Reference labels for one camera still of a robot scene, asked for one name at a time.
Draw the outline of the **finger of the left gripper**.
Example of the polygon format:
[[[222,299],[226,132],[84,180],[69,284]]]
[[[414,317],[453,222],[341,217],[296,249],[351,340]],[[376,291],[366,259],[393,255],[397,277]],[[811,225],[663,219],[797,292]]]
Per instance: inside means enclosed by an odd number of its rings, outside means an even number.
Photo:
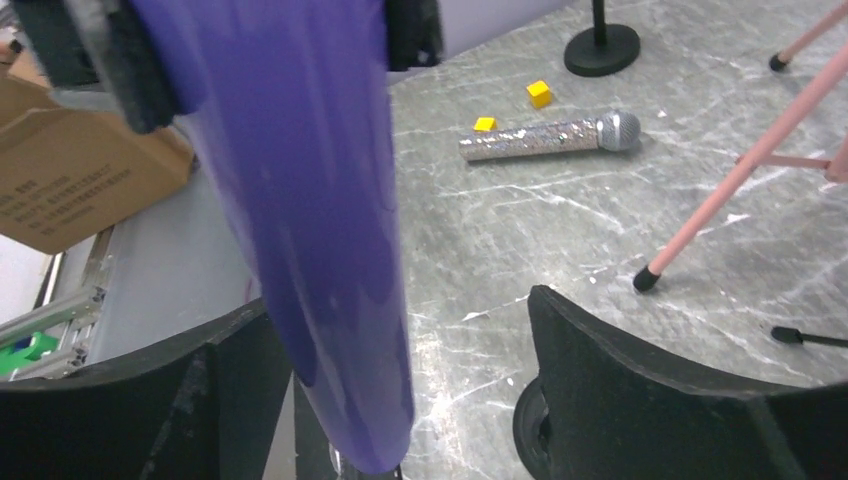
[[[388,71],[431,68],[443,59],[444,38],[437,0],[386,0]]]
[[[138,134],[180,114],[163,61],[130,1],[12,1],[23,46],[74,110],[120,115]]]

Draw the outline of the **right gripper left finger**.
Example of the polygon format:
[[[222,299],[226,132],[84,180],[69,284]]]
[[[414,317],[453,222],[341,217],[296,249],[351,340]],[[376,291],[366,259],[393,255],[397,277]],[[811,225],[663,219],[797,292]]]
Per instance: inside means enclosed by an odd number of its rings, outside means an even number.
[[[292,368],[261,300],[59,379],[1,386],[5,479],[259,479]]]

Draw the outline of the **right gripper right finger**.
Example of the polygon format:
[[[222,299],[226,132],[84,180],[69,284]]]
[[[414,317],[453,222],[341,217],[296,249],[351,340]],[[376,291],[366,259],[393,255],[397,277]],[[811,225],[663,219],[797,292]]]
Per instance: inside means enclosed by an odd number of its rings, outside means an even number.
[[[549,409],[550,479],[843,479],[847,386],[721,371],[545,285],[527,300]]]

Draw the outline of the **purple toy microphone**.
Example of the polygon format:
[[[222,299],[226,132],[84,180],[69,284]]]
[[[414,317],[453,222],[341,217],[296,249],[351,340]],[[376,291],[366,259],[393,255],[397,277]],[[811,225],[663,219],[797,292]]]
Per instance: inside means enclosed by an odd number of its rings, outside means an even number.
[[[379,474],[415,408],[385,1],[139,1],[329,441]]]

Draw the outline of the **black round base mic stand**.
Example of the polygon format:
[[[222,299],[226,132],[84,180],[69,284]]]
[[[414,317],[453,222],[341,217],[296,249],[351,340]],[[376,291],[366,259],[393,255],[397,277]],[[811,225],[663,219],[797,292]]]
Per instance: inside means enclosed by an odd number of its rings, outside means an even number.
[[[568,42],[563,63],[569,72],[581,77],[613,75],[637,60],[641,38],[629,26],[606,21],[604,0],[592,0],[591,3],[593,26]]]

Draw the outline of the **silver glitter microphone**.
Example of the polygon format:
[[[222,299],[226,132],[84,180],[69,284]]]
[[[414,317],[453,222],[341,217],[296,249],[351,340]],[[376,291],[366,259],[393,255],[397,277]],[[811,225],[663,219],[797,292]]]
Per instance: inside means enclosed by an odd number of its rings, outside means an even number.
[[[591,150],[623,152],[634,148],[640,135],[636,115],[612,110],[595,118],[473,134],[458,141],[458,150],[467,162]]]

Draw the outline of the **black shock mount tripod stand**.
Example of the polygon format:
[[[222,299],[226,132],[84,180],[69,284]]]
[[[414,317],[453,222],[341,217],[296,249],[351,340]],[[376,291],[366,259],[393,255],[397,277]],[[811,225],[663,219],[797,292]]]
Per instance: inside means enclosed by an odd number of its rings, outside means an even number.
[[[847,348],[848,345],[847,339],[803,333],[798,329],[783,326],[774,326],[770,334],[774,340],[784,344],[811,343],[837,348]]]

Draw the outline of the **pink music stand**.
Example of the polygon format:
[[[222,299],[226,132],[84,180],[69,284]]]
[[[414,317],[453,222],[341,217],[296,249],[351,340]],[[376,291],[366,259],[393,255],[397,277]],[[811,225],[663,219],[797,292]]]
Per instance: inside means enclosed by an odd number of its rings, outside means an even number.
[[[846,137],[842,138],[839,148],[830,158],[787,156],[780,154],[778,149],[793,132],[815,114],[821,105],[827,102],[834,90],[846,81],[847,44],[843,43],[818,72],[811,76],[809,82],[798,91],[750,148],[734,160],[733,167],[691,216],[681,224],[668,242],[658,248],[656,255],[634,274],[632,288],[640,294],[653,290],[672,263],[762,167],[819,171],[827,183],[845,184],[847,182]]]

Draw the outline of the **yellow cube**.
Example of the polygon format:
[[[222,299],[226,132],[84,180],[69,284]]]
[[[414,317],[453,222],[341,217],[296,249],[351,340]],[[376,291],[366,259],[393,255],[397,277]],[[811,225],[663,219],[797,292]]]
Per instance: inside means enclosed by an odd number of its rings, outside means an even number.
[[[490,132],[498,128],[495,117],[478,117],[473,125],[475,132]]]
[[[553,101],[553,94],[548,84],[543,80],[538,80],[529,84],[526,87],[531,105],[535,109],[541,109],[550,105]]]

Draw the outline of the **cardboard box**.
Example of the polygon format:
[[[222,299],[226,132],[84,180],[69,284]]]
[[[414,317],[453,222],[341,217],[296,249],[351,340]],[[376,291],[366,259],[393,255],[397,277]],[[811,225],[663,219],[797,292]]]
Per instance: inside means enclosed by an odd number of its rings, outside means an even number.
[[[194,152],[173,130],[138,135],[49,86],[28,52],[1,68],[2,235],[56,254],[187,184]]]

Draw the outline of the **yellow cube near left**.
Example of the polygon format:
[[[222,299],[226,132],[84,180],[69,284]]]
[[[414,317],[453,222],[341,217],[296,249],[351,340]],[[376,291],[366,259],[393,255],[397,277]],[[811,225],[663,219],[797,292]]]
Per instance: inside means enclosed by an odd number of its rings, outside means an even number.
[[[541,109],[550,105],[553,101],[553,94],[548,84],[543,80],[538,80],[529,84],[526,87],[531,105],[535,109]]]

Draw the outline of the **aluminium bracket with green part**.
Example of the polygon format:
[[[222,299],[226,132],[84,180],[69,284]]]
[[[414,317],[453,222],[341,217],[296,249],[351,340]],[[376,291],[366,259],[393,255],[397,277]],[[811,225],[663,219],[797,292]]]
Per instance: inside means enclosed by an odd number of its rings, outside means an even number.
[[[4,323],[1,380],[61,378],[81,368],[105,298],[105,289],[86,287]]]

